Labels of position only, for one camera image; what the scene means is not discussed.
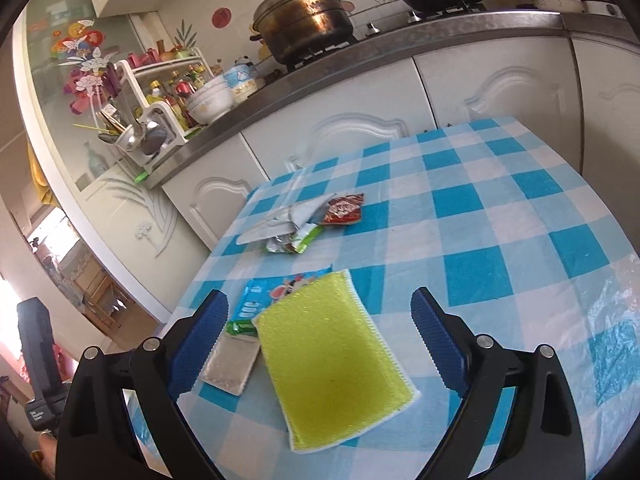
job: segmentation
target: stainless steel countertop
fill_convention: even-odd
[[[574,33],[640,44],[624,20],[597,14],[559,14],[541,10],[464,14],[377,34],[302,67],[252,95],[160,164],[146,180],[146,185],[164,184],[209,150],[257,121],[310,94],[369,70],[448,46],[498,38],[568,37]]]

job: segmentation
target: sponge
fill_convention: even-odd
[[[337,446],[420,396],[362,305],[347,269],[280,300],[254,324],[293,452]]]

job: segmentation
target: dish rack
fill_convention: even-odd
[[[124,155],[128,156],[133,162],[143,168],[147,174],[151,174],[154,168],[157,168],[167,156],[180,146],[186,144],[189,136],[202,127],[194,126],[185,131],[180,126],[180,123],[178,123],[174,112],[167,103],[156,102],[149,104],[143,91],[143,88],[147,88],[149,83],[154,79],[164,82],[170,77],[171,72],[181,67],[187,67],[188,65],[201,64],[206,68],[209,75],[213,77],[209,65],[198,48],[190,48],[189,54],[189,57],[172,59],[170,61],[140,66],[138,68],[132,68],[126,60],[115,63],[116,73],[120,79],[120,87],[122,88],[117,99],[118,105],[126,108],[127,115],[135,108],[140,107],[142,110],[139,118],[140,121],[154,120],[152,113],[158,112],[164,119],[164,125],[170,129],[164,144],[162,144],[160,150],[153,155],[145,155],[140,148],[133,151],[124,149],[127,141],[134,134],[133,126],[128,126],[114,144]]]

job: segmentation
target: blue gripper pad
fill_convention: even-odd
[[[465,397],[470,387],[466,357],[420,290],[411,297],[411,317],[444,385]]]
[[[222,292],[213,292],[199,306],[194,314],[197,319],[169,362],[167,392],[174,401],[180,394],[193,388],[225,326],[229,312],[228,301]]]

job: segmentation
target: table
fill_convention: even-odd
[[[267,212],[329,192],[366,194],[363,219],[325,230],[302,255],[236,238]],[[322,452],[290,452],[261,357],[241,397],[200,381],[178,405],[229,480],[414,480],[460,403],[415,329],[412,292],[505,348],[558,352],[580,417],[588,476],[640,411],[640,262],[619,225],[562,158],[513,118],[386,142],[260,186],[200,269],[168,324],[217,288],[238,304],[246,282],[351,269],[374,322],[422,392],[406,412]],[[475,472],[490,464],[513,399],[505,390]],[[139,407],[136,433],[153,449]]]

